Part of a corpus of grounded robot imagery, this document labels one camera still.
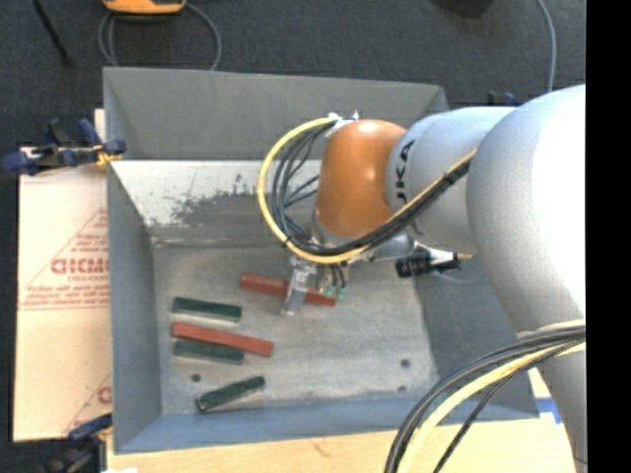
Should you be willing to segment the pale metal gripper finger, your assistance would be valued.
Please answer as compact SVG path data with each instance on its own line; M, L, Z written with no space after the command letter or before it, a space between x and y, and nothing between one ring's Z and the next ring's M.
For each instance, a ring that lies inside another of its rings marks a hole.
M296 262L293 265L290 287L296 290L307 290L316 274L316 266L311 262Z
M281 313L283 315L297 314L305 304L307 296L307 290L290 287L282 303Z

